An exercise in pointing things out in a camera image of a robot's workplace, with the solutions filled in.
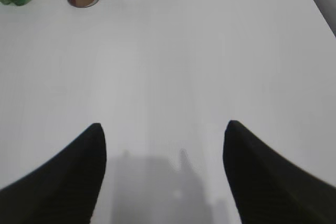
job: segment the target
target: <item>black object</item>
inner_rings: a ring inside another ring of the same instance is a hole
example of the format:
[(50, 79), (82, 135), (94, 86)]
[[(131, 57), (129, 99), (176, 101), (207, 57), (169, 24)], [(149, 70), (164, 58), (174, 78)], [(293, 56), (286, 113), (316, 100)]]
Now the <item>black object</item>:
[(287, 161), (237, 121), (226, 129), (223, 161), (243, 224), (336, 223), (336, 189)]
[(0, 223), (90, 223), (105, 168), (104, 132), (96, 123), (40, 168), (0, 191)]

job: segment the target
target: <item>table surface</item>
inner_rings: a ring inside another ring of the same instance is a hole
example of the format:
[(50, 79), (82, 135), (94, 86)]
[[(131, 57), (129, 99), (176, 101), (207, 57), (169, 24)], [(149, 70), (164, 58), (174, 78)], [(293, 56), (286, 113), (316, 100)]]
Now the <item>table surface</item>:
[[(1, 6), (0, 27), (0, 187), (100, 122), (109, 163), (128, 151), (176, 168), (186, 149), (206, 201), (239, 223), (230, 119), (336, 184), (336, 43), (312, 0), (33, 0)], [(109, 223), (110, 187), (93, 223)]]

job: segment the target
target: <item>white table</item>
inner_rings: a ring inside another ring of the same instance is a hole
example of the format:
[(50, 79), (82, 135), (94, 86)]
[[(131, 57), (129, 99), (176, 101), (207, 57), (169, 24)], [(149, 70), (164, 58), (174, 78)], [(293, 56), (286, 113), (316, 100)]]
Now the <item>white table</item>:
[[(101, 122), (109, 164), (127, 150), (178, 167), (185, 148), (236, 224), (230, 119), (336, 184), (336, 41), (312, 0), (33, 0), (0, 6), (0, 28), (0, 187)], [(93, 223), (110, 224), (110, 167)]]

